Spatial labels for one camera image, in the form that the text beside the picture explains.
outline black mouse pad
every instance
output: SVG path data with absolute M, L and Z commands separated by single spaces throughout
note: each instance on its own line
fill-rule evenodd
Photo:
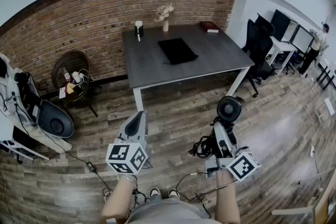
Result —
M 159 45 L 172 65 L 190 62 L 198 57 L 182 38 L 162 40 Z

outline flower vase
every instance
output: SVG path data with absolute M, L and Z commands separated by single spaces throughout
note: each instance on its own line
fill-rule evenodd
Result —
M 164 32 L 168 32 L 168 28 L 169 28 L 169 21 L 168 20 L 164 20 L 163 21 L 163 31 Z

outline white cube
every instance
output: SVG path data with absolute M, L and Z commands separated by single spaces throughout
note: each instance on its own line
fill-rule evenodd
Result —
M 109 144 L 105 161 L 117 174 L 137 175 L 147 158 L 140 143 Z
M 244 151 L 236 157 L 226 168 L 239 181 L 243 181 L 261 167 L 260 162 L 251 152 Z

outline brick wall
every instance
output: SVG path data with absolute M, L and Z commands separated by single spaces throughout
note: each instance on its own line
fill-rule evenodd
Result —
M 0 52 L 12 66 L 29 71 L 42 88 L 51 86 L 51 70 L 66 51 L 81 50 L 95 79 L 126 74 L 121 32 L 155 22 L 155 8 L 172 3 L 170 24 L 212 20 L 226 30 L 235 0 L 38 0 L 0 27 Z

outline gray table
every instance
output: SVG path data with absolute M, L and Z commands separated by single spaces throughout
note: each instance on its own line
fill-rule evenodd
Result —
M 198 58 L 179 65 L 169 64 L 158 41 L 173 38 L 182 38 Z M 168 32 L 163 32 L 162 27 L 145 28 L 140 41 L 134 30 L 125 31 L 122 40 L 129 85 L 138 111 L 143 110 L 141 89 L 240 69 L 226 94 L 233 95 L 254 65 L 224 32 L 207 33 L 199 25 L 170 26 Z

